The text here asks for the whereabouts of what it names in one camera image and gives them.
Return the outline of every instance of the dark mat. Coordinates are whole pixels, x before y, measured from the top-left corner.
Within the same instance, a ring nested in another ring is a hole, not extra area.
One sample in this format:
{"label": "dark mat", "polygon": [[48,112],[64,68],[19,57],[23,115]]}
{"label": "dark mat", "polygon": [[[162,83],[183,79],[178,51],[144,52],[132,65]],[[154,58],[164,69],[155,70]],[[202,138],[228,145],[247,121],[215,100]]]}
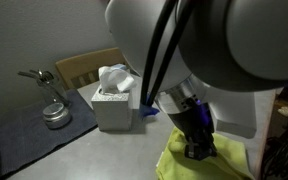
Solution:
{"label": "dark mat", "polygon": [[50,130],[44,124],[44,101],[0,115],[0,177],[96,127],[93,110],[81,95],[70,90],[67,96],[72,120],[61,129]]}

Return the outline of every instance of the black cable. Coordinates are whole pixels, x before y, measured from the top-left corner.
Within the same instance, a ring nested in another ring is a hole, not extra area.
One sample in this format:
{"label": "black cable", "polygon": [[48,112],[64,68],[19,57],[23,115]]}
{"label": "black cable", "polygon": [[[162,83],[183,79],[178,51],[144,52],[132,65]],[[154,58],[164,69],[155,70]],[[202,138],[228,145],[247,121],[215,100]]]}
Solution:
{"label": "black cable", "polygon": [[166,27],[166,24],[168,22],[168,19],[173,11],[173,8],[176,2],[177,0],[166,0],[163,6],[162,12],[156,23],[156,27],[154,29],[153,37],[151,40],[151,44],[150,44],[147,59],[146,59],[143,82],[142,82],[141,103],[144,105],[146,105],[146,94],[149,88],[149,83],[151,80],[152,69],[153,69],[156,53],[158,50],[158,46],[160,44],[160,41],[164,33],[164,29]]}
{"label": "black cable", "polygon": [[188,0],[186,2],[186,4],[184,5],[182,14],[178,20],[178,23],[175,27],[173,34],[172,34],[171,40],[167,46],[161,67],[159,69],[159,72],[158,72],[157,78],[155,80],[151,94],[149,96],[149,99],[147,101],[148,106],[151,106],[154,102],[155,96],[156,96],[156,94],[157,94],[157,92],[158,92],[158,90],[162,84],[162,81],[164,79],[164,75],[165,75],[166,70],[168,68],[168,65],[172,59],[174,50],[177,46],[178,41],[180,40],[180,38],[182,36],[185,25],[186,25],[187,21],[189,20],[191,13],[194,10],[195,4],[196,4],[196,0]]}
{"label": "black cable", "polygon": [[267,145],[270,148],[263,156],[262,179],[273,175],[288,179],[288,130],[279,138],[268,138]]}

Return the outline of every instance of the wooden chair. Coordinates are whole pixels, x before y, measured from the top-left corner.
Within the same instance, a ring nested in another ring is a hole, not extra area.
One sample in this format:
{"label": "wooden chair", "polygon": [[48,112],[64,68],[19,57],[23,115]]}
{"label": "wooden chair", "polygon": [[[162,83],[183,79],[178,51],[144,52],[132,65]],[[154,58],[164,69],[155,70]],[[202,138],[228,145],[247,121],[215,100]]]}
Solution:
{"label": "wooden chair", "polygon": [[77,89],[99,80],[98,69],[102,66],[125,64],[118,48],[105,49],[63,59],[55,63],[66,89]]}

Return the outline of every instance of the white tissue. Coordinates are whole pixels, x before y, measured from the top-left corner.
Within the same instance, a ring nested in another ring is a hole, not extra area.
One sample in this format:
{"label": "white tissue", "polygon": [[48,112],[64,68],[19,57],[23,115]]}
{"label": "white tissue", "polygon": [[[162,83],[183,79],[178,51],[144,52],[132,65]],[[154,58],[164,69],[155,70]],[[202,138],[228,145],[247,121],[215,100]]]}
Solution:
{"label": "white tissue", "polygon": [[136,86],[134,78],[126,71],[115,66],[98,69],[102,93],[118,94]]}

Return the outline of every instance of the tissue box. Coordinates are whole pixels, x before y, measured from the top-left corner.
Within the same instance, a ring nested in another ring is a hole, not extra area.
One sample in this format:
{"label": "tissue box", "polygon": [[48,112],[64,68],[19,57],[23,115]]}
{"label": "tissue box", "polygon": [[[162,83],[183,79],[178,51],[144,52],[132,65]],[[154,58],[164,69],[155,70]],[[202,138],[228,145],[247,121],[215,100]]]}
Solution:
{"label": "tissue box", "polygon": [[92,97],[92,106],[100,131],[130,130],[132,121],[131,93],[104,95],[101,86]]}

